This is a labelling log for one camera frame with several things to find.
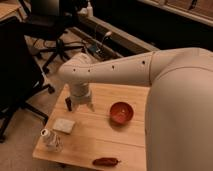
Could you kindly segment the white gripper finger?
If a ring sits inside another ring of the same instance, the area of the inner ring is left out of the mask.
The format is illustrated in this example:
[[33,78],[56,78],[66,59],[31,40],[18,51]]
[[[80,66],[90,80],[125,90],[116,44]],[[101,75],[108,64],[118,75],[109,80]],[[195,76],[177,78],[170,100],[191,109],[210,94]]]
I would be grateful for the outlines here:
[[93,103],[88,103],[88,104],[87,104],[87,107],[88,107],[91,111],[93,111],[93,112],[95,111]]

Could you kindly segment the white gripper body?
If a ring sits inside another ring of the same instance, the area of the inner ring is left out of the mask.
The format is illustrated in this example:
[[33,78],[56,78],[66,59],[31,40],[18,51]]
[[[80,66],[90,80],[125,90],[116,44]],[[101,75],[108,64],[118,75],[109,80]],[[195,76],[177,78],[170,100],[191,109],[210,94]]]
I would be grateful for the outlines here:
[[92,102],[92,92],[88,83],[70,84],[70,99],[73,107]]

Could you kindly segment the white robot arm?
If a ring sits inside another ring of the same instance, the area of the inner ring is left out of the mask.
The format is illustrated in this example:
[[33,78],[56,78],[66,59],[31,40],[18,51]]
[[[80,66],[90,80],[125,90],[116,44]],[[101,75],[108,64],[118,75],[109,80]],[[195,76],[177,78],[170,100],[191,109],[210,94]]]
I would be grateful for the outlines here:
[[91,100],[91,83],[147,87],[147,171],[213,171],[212,51],[177,48],[98,63],[78,53],[59,75],[74,104]]

